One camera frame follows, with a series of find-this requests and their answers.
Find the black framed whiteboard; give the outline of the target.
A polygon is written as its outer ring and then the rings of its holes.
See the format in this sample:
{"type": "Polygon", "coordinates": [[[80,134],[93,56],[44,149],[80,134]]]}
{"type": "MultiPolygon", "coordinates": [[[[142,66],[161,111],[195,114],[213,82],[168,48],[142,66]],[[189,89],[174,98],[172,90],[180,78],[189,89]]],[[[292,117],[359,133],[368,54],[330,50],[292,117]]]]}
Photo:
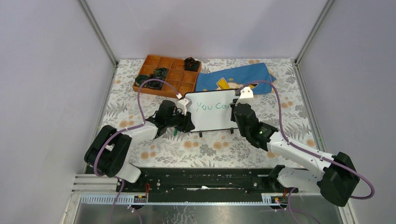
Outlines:
{"type": "Polygon", "coordinates": [[[195,126],[191,130],[192,133],[238,128],[237,124],[231,121],[231,103],[238,98],[234,89],[188,92],[185,96],[191,100],[187,111],[191,113],[191,121],[195,126]]]}

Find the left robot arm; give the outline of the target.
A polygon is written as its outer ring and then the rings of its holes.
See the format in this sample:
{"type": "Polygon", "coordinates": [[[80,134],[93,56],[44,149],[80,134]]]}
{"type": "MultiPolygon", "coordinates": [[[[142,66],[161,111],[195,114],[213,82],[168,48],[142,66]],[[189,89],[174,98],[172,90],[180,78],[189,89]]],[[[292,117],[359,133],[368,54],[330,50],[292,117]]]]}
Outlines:
{"type": "Polygon", "coordinates": [[[187,110],[191,104],[188,98],[177,102],[164,100],[158,110],[140,125],[120,130],[110,125],[102,127],[86,151],[84,161],[94,168],[97,176],[125,180],[132,191],[141,191],[145,185],[141,171],[126,160],[130,146],[133,143],[157,139],[168,128],[175,128],[183,133],[193,130],[195,126],[191,120],[191,112],[187,110]]]}

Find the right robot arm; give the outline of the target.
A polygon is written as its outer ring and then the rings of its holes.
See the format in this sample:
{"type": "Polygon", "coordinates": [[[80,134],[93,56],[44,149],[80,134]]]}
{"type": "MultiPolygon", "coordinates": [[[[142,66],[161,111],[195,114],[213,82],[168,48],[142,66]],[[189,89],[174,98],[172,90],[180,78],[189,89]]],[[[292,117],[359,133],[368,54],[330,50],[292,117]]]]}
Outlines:
{"type": "Polygon", "coordinates": [[[284,188],[297,188],[320,193],[328,202],[344,207],[351,198],[360,178],[351,158],[339,152],[337,155],[308,149],[296,143],[293,147],[275,127],[260,122],[249,104],[231,105],[231,121],[236,122],[241,136],[254,147],[273,152],[303,166],[303,170],[277,165],[268,179],[269,189],[280,192],[284,188]]]}

